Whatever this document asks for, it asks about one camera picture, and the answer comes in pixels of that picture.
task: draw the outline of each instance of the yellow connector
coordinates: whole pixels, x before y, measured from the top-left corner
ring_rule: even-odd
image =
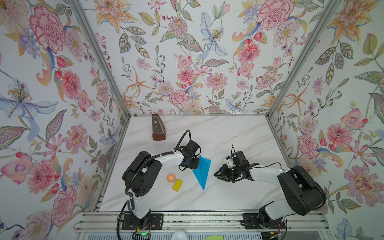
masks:
[[[176,192],[179,191],[180,187],[181,187],[181,184],[183,184],[183,181],[181,181],[180,179],[178,179],[175,183],[175,185],[173,185],[173,190],[175,190]]]

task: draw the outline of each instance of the wallpaper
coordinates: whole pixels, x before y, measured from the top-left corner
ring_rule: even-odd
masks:
[[[133,114],[273,104],[326,0],[81,1]]]
[[[335,239],[383,239],[384,32],[380,0],[341,1],[272,123],[326,193]]]
[[[126,119],[66,1],[0,0],[0,86],[0,239],[72,239]]]

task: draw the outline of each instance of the white round object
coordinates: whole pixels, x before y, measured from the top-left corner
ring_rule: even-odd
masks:
[[[178,230],[172,234],[170,240],[188,240],[187,234],[181,230]]]

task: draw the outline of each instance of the brown metronome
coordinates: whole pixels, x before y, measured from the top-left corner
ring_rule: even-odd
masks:
[[[154,141],[166,139],[166,128],[158,114],[152,114],[152,139]]]

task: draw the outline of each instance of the blue paper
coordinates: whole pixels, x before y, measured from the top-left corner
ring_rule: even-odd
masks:
[[[195,177],[200,183],[200,186],[203,190],[205,190],[205,184],[207,183],[209,166],[211,165],[211,160],[199,156],[200,162],[197,169],[192,169],[192,172],[195,174]]]

